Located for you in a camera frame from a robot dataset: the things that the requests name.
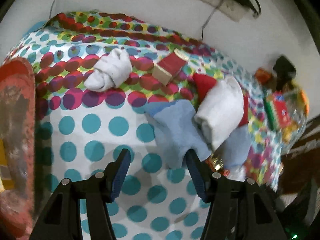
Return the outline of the light blue sock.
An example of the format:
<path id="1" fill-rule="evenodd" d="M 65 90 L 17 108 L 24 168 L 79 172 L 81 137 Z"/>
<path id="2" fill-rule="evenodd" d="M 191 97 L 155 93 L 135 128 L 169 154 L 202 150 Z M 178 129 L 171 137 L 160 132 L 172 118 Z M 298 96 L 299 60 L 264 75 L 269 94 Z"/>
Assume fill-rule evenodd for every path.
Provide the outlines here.
<path id="1" fill-rule="evenodd" d="M 224 168 L 241 166 L 248 157 L 251 143 L 248 125 L 237 127 L 217 149 L 217 155 L 221 157 Z"/>
<path id="2" fill-rule="evenodd" d="M 211 155 L 194 116 L 189 100 L 151 102 L 143 106 L 145 115 L 154 126 L 156 145 L 170 169 L 181 168 L 188 150 L 194 150 L 201 161 Z"/>

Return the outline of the white crumpled plastic wrap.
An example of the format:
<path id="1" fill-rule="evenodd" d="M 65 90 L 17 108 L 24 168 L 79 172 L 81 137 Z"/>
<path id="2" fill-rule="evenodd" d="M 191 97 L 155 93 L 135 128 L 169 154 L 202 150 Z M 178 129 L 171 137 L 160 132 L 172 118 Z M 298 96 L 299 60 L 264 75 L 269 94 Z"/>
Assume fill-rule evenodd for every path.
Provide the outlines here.
<path id="1" fill-rule="evenodd" d="M 234 166 L 229 170 L 227 178 L 234 181 L 244 182 L 246 177 L 246 169 L 244 166 Z"/>

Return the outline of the red gold snack packet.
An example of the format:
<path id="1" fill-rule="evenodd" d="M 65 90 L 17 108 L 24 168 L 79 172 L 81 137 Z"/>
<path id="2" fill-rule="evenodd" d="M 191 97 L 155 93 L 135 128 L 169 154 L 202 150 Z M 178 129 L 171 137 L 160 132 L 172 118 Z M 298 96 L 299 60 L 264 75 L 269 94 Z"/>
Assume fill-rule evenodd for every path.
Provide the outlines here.
<path id="1" fill-rule="evenodd" d="M 230 170 L 225 169 L 222 159 L 217 157 L 214 153 L 212 153 L 204 162 L 212 172 L 218 172 L 225 177 L 230 174 Z"/>

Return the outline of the yellow small box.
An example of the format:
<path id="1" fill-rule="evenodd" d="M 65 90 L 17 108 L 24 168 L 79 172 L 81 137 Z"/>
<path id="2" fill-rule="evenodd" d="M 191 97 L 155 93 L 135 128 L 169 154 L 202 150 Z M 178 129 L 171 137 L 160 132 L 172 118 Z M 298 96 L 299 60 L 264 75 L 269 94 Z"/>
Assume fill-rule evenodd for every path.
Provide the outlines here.
<path id="1" fill-rule="evenodd" d="M 0 140 L 0 173 L 1 173 L 1 185 L 0 192 L 4 192 L 6 190 L 12 190 L 15 187 L 15 183 L 11 177 L 3 140 Z"/>

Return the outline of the white folded sock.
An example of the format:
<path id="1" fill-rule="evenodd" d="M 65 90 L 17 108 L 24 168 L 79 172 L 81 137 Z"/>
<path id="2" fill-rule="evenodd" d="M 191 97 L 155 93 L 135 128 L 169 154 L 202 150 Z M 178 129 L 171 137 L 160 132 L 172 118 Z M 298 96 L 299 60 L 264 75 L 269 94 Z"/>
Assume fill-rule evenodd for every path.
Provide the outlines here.
<path id="1" fill-rule="evenodd" d="M 231 75 L 217 80 L 194 116 L 207 144 L 217 150 L 238 127 L 244 114 L 244 97 L 238 81 Z"/>

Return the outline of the clear bag of snacks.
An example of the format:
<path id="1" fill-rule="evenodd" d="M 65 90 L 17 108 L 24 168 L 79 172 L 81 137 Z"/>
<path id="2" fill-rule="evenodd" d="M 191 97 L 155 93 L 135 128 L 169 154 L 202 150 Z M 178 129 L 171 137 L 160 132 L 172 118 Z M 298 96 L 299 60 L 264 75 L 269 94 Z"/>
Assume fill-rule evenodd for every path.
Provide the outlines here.
<path id="1" fill-rule="evenodd" d="M 274 93 L 283 94 L 291 118 L 289 126 L 275 131 L 283 145 L 281 153 L 287 154 L 306 129 L 310 111 L 309 98 L 305 90 L 293 80 L 288 82 L 281 91 Z"/>

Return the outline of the red green card box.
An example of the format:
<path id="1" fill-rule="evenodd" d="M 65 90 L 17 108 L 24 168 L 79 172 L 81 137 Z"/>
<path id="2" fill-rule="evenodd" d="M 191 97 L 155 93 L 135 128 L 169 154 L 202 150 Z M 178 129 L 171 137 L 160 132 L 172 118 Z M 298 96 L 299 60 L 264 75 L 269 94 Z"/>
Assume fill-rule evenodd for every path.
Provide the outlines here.
<path id="1" fill-rule="evenodd" d="M 280 131 L 290 125 L 291 118 L 283 94 L 268 94 L 264 98 L 264 106 L 268 123 L 273 131 Z"/>

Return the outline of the red round metal tray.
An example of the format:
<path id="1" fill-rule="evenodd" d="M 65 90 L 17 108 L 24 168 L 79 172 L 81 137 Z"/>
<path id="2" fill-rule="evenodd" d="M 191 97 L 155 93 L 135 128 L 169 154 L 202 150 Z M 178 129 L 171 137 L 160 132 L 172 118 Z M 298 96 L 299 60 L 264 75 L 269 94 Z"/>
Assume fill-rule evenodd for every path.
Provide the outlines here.
<path id="1" fill-rule="evenodd" d="M 1 66 L 1 140 L 15 183 L 1 192 L 1 225 L 13 239 L 28 239 L 34 214 L 35 77 L 24 58 Z"/>

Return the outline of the red sock gold print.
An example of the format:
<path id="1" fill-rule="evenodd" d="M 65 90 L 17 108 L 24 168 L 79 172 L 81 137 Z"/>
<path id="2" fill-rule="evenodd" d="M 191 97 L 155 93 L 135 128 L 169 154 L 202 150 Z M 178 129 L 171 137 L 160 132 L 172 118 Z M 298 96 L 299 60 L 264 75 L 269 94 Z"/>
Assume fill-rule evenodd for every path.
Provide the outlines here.
<path id="1" fill-rule="evenodd" d="M 217 80 L 215 78 L 205 74 L 198 74 L 198 73 L 195 73 L 193 75 L 193 81 L 196 86 L 199 103 L 201 103 L 204 100 L 208 91 L 212 89 L 217 83 Z M 248 124 L 248 96 L 246 94 L 243 94 L 243 97 L 244 97 L 244 114 L 242 116 L 242 120 L 238 125 L 239 127 Z"/>

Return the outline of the orange snack packet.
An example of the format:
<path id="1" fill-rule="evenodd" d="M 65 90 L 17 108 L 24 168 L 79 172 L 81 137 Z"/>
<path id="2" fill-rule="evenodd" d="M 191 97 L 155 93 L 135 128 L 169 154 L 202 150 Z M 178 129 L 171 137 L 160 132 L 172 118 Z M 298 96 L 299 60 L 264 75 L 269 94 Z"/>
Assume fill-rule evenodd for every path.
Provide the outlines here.
<path id="1" fill-rule="evenodd" d="M 265 70 L 264 68 L 258 68 L 255 71 L 254 77 L 261 85 L 265 85 L 272 79 L 273 75 L 271 72 Z"/>

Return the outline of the black device on table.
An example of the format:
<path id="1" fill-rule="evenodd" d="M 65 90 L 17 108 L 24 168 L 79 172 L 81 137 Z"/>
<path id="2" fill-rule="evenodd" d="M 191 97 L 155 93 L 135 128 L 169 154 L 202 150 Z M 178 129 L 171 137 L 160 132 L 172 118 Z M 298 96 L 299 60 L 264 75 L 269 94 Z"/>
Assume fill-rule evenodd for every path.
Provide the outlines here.
<path id="1" fill-rule="evenodd" d="M 277 91 L 281 91 L 283 87 L 297 75 L 296 68 L 284 55 L 277 58 L 273 70 L 277 75 Z"/>

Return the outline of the polka dot tablecloth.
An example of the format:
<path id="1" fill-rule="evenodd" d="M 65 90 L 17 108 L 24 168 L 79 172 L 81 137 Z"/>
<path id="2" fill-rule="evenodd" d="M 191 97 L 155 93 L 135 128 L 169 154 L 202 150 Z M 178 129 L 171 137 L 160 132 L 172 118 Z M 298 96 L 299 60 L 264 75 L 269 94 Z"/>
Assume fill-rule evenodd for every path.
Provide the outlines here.
<path id="1" fill-rule="evenodd" d="M 132 64 L 118 88 L 94 92 L 84 86 L 93 66 L 113 49 Z M 181 50 L 188 64 L 164 86 L 152 77 L 165 56 Z M 252 146 L 247 175 L 278 188 L 281 145 L 267 125 L 264 92 L 252 73 L 195 39 L 124 14 L 68 12 L 32 31 L 7 54 L 22 57 L 35 75 L 34 216 L 62 178 L 87 179 L 127 148 L 131 164 L 120 196 L 108 205 L 118 239 L 199 239 L 209 206 L 197 196 L 185 168 L 166 167 L 154 127 L 143 106 L 187 99 L 198 103 L 195 73 L 217 80 L 234 76 L 249 98 Z"/>

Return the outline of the white rolled sock left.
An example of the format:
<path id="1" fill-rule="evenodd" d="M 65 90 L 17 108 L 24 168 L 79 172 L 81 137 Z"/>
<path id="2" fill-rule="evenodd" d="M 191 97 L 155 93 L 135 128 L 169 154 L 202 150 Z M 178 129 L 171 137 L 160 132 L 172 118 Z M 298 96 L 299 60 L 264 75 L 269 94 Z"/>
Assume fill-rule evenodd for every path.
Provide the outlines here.
<path id="1" fill-rule="evenodd" d="M 118 88 L 132 72 L 130 56 L 125 49 L 113 49 L 102 56 L 93 66 L 93 72 L 84 81 L 84 86 L 94 92 Z"/>

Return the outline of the red and tan small box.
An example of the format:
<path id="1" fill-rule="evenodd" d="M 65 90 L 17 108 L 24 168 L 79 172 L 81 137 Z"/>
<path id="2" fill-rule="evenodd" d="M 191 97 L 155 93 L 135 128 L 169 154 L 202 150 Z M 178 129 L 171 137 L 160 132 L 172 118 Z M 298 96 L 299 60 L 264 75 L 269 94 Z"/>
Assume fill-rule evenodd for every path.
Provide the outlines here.
<path id="1" fill-rule="evenodd" d="M 188 64 L 189 56 L 181 50 L 174 49 L 155 64 L 152 77 L 166 86 Z"/>

